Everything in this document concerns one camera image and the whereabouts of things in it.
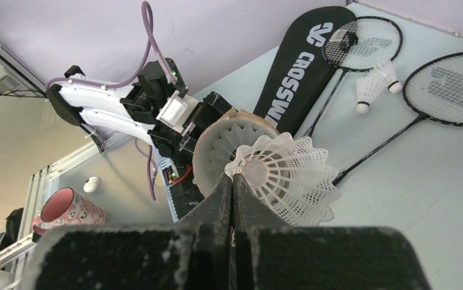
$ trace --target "floor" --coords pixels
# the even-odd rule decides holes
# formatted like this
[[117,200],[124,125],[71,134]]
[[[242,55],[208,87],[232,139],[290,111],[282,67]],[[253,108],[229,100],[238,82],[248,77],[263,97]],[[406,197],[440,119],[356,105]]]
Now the floor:
[[44,99],[0,97],[0,233],[25,205],[30,176],[87,142]]

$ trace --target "black racket cover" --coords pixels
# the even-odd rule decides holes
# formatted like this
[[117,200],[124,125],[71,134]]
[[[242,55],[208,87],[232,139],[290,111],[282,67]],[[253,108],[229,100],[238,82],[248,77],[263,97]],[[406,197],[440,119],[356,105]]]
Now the black racket cover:
[[356,18],[345,7],[308,11],[286,32],[253,113],[279,132],[297,133],[336,68],[322,55],[326,38]]

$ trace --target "pink mug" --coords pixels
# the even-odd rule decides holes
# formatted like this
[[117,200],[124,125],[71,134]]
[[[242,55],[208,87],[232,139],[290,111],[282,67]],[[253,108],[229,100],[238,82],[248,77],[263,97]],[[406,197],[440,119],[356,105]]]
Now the pink mug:
[[41,214],[32,221],[32,229],[43,235],[49,228],[59,225],[102,224],[106,218],[103,207],[67,187],[46,201]]

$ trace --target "table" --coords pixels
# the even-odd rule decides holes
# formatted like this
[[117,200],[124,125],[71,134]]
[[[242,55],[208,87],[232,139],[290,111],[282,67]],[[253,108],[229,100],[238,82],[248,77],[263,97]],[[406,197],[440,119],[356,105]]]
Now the table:
[[[401,27],[404,45],[394,66],[402,81],[436,57],[463,51],[463,39],[359,4],[349,8],[358,16],[390,18]],[[252,111],[275,53],[276,48],[198,92],[195,98],[201,100],[216,91],[238,109]],[[329,150],[327,163],[339,169],[348,167],[415,117],[401,95],[381,97],[368,114],[359,116],[354,84],[360,76],[364,74],[345,77],[313,135],[316,147]],[[323,96],[330,93],[337,78],[338,74]],[[316,103],[301,132],[323,102],[320,99]],[[153,205],[148,200],[145,160],[138,157],[131,142],[131,138],[117,134],[102,155],[88,144],[38,172],[31,181],[30,196],[36,198],[28,201],[34,204],[31,212],[37,211],[48,196],[46,192],[68,184],[80,191],[85,178],[98,174],[104,185],[94,199],[107,207],[109,222],[175,219],[176,200],[172,196],[159,191]],[[463,289],[463,128],[423,122],[356,168],[339,188],[342,196],[331,204],[335,219],[322,226],[396,228],[415,247],[434,289]],[[21,235],[26,239],[25,229],[29,227],[27,222],[24,225]],[[21,259],[18,268],[24,263]]]

